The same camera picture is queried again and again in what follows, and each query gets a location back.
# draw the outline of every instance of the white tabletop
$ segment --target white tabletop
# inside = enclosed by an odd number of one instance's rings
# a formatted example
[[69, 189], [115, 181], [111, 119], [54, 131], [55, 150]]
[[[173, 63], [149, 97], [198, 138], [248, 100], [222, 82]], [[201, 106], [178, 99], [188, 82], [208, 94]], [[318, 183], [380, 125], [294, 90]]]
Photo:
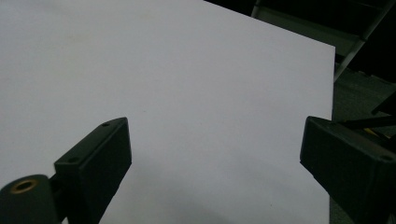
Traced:
[[101, 223], [328, 223], [299, 154], [333, 57], [204, 1], [1, 1], [0, 185], [125, 116], [133, 164]]

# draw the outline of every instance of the brass ring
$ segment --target brass ring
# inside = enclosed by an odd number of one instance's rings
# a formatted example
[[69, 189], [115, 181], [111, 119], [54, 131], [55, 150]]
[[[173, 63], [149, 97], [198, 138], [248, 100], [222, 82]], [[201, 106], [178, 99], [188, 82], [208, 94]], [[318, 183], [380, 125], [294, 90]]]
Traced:
[[12, 194], [24, 193], [26, 191], [33, 189], [37, 185], [37, 183], [38, 182], [35, 179], [22, 180], [22, 181], [16, 183], [14, 186], [12, 186], [10, 192]]

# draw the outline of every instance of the screw hole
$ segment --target screw hole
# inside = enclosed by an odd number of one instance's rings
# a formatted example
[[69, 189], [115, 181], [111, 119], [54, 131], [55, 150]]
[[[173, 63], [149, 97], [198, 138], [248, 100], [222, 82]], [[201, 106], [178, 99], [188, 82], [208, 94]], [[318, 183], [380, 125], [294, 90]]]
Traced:
[[390, 156], [380, 156], [380, 158], [384, 161], [393, 161], [393, 158]]
[[21, 182], [15, 184], [11, 188], [11, 193], [20, 194], [24, 193], [37, 185], [37, 181], [34, 179], [22, 180]]
[[70, 158], [70, 159], [68, 160], [68, 162], [73, 163], [73, 162], [76, 162], [76, 161], [78, 161], [78, 160], [79, 160], [78, 157], [73, 157], [73, 158]]

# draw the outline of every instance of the dark floor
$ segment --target dark floor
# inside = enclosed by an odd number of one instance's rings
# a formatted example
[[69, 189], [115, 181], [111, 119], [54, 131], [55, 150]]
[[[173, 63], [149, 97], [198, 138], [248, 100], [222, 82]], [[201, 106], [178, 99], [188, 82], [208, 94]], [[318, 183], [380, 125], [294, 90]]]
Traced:
[[[396, 91], [396, 85], [377, 77], [346, 70], [334, 84], [332, 120], [353, 120], [381, 117], [371, 111]], [[380, 129], [381, 133], [396, 133], [396, 128]], [[352, 224], [342, 208], [330, 202], [330, 224]]]

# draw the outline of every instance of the gray carpet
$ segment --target gray carpet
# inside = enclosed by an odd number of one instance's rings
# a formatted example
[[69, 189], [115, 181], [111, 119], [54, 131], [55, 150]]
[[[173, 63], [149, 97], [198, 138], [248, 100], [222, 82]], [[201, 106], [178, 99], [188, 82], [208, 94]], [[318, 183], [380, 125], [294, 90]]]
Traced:
[[[334, 84], [332, 120], [353, 120], [381, 117], [371, 111], [396, 91], [396, 85], [377, 77], [346, 70]], [[396, 128], [377, 129], [381, 133], [395, 134]], [[330, 224], [352, 224], [353, 222], [333, 200], [330, 201]]]

